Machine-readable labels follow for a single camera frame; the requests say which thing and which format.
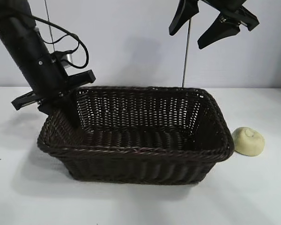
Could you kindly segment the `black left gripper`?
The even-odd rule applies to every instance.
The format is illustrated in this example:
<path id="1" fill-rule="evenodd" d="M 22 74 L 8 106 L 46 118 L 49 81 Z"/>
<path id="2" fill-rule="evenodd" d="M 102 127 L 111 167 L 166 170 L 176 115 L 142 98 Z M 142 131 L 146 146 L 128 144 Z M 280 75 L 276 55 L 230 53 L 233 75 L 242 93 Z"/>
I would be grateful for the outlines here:
<path id="1" fill-rule="evenodd" d="M 12 55 L 13 60 L 22 72 L 32 91 L 17 97 L 12 105 L 19 110 L 27 105 L 38 102 L 38 110 L 46 115 L 61 110 L 73 127 L 80 126 L 77 111 L 76 88 L 93 83 L 95 75 L 92 70 L 87 70 L 75 75 L 68 75 L 55 55 Z"/>

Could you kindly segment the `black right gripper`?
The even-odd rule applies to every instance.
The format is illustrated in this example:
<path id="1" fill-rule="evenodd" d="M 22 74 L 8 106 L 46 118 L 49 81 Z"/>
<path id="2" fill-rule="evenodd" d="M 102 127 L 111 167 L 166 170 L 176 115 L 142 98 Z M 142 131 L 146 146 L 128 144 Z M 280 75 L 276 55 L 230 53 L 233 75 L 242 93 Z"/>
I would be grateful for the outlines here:
<path id="1" fill-rule="evenodd" d="M 221 39 L 235 36 L 244 25 L 252 31 L 259 25 L 257 16 L 246 9 L 245 0 L 204 0 L 206 4 L 220 12 L 211 26 L 198 39 L 199 49 L 203 49 Z M 197 0 L 180 0 L 174 18 L 169 25 L 169 34 L 174 36 L 179 29 L 199 12 Z"/>

